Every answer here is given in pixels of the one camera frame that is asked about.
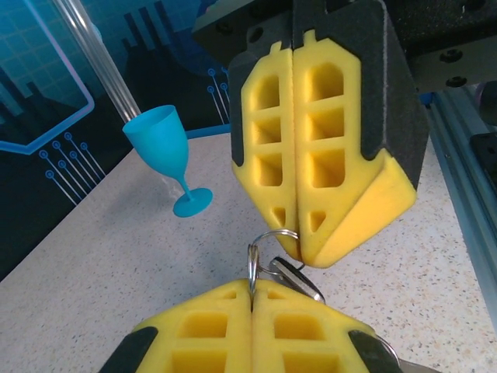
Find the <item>metal ring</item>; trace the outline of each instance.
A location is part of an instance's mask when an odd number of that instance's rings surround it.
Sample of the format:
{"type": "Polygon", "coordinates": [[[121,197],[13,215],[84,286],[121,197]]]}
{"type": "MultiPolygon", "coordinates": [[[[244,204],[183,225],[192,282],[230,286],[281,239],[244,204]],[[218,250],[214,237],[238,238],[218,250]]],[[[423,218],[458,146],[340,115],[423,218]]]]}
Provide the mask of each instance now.
{"type": "Polygon", "coordinates": [[[387,352],[395,359],[395,361],[397,362],[397,366],[400,367],[401,366],[401,361],[398,358],[397,352],[395,352],[394,348],[389,344],[389,342],[387,342],[381,336],[376,336],[376,338],[381,342],[381,344],[383,345],[383,348],[385,350],[387,350],[387,352]]]}
{"type": "Polygon", "coordinates": [[[277,236],[277,235],[287,235],[293,239],[298,240],[298,234],[290,229],[274,229],[272,231],[268,231],[262,233],[259,237],[254,239],[250,245],[248,245],[248,286],[250,289],[250,296],[253,300],[255,294],[255,282],[257,281],[257,277],[259,275],[259,271],[262,271],[266,274],[271,274],[273,276],[279,276],[280,274],[276,272],[272,272],[267,268],[259,265],[259,247],[257,243],[267,237],[277,236]]]}
{"type": "Polygon", "coordinates": [[[254,245],[248,245],[248,286],[250,296],[253,298],[255,293],[255,281],[259,272],[259,248],[254,245]]]}

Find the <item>wine glass stem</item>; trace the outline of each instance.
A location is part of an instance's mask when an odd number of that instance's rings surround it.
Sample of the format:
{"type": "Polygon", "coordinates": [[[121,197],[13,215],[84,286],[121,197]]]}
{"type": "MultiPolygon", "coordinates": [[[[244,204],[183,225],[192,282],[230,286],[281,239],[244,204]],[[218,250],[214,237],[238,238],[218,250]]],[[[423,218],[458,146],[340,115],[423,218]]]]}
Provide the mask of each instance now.
{"type": "Polygon", "coordinates": [[[192,194],[189,191],[188,185],[186,185],[185,179],[180,179],[178,181],[179,181],[179,185],[181,185],[181,187],[183,188],[183,190],[185,190],[185,194],[188,197],[188,199],[189,200],[193,200],[193,196],[192,196],[192,194]]]}

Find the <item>wine glass base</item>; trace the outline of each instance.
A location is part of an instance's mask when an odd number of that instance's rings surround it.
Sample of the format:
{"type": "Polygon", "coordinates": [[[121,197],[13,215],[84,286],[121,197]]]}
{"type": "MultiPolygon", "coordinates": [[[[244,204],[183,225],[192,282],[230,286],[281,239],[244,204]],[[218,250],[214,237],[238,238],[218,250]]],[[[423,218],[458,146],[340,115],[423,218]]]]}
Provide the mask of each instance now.
{"type": "Polygon", "coordinates": [[[205,210],[212,201],[213,194],[206,188],[191,190],[193,199],[190,200],[183,194],[174,204],[172,212],[180,218],[189,218],[205,210]]]}

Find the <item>plastic wine glass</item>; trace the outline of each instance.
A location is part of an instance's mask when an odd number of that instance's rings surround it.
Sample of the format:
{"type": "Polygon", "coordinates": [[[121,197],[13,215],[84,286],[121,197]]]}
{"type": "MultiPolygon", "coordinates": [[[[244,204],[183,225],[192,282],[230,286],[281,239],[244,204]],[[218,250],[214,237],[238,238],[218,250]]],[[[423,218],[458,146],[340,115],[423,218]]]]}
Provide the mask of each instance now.
{"type": "Polygon", "coordinates": [[[145,163],[178,181],[185,191],[172,209],[176,216],[188,218],[209,206],[213,197],[210,190],[190,190],[186,185],[188,139],[173,105],[159,106],[140,114],[124,125],[123,132],[145,163]]]}

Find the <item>white table surface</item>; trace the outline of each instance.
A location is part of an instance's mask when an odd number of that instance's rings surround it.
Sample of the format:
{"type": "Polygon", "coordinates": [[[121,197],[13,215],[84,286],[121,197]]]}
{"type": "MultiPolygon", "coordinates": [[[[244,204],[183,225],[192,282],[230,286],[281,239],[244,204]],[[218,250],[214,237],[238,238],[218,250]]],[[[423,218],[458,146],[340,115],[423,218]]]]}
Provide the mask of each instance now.
{"type": "MultiPolygon", "coordinates": [[[[171,179],[131,152],[2,283],[0,371],[98,371],[141,320],[247,274],[266,230],[231,173],[228,135],[190,142],[187,180],[213,204],[173,215],[171,179]]],[[[276,242],[262,262],[284,255],[276,242]]],[[[401,357],[443,373],[497,372],[497,339],[431,143],[416,205],[333,267],[304,272],[328,305],[401,357]]]]}

